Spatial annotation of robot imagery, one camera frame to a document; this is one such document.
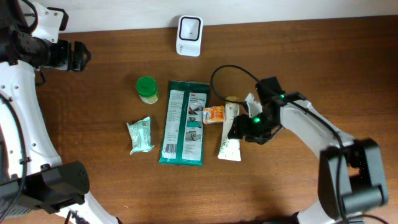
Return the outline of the white tube with gold cap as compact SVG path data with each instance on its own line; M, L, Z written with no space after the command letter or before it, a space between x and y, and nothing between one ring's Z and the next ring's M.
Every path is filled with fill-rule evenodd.
M230 139L228 133L231 130L234 118L239 115L239 105L236 96L227 96L228 100L224 106L223 130L221 136L221 146L218 158L228 161L241 161L240 142L239 139Z

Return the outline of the green lid spice jar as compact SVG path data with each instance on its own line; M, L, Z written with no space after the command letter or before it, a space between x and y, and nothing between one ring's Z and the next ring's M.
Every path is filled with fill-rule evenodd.
M136 90L140 99L146 104L154 104L159 99L159 90L152 77L141 77L136 82Z

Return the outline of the orange snack packet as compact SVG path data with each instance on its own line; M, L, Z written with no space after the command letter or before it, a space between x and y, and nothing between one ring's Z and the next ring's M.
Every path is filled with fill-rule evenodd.
M224 106L213 106L203 110L204 124L222 123L224 121Z

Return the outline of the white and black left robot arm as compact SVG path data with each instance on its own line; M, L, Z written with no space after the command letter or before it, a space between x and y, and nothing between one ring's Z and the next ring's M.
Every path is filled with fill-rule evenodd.
M91 54L82 42L59 39L69 19L63 9L27 7L1 1L1 218L44 210L68 223L118 223L91 194L84 165L62 162L36 93L46 68L81 72Z

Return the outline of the pale green wipes packet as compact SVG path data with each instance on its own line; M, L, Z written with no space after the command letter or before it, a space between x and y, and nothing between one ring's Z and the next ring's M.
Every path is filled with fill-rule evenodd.
M126 123L126 125L132 141L130 155L135 152L150 152L154 148L151 144L149 116L134 124Z

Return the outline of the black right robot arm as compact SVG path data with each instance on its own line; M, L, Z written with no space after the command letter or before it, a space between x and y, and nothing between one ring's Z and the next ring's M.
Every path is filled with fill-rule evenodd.
M280 223L363 223L366 212L389 200L379 145L356 139L318 113L299 92L286 93L276 77L256 83L246 113L234 118L228 138L265 144L282 128L319 159L318 200Z

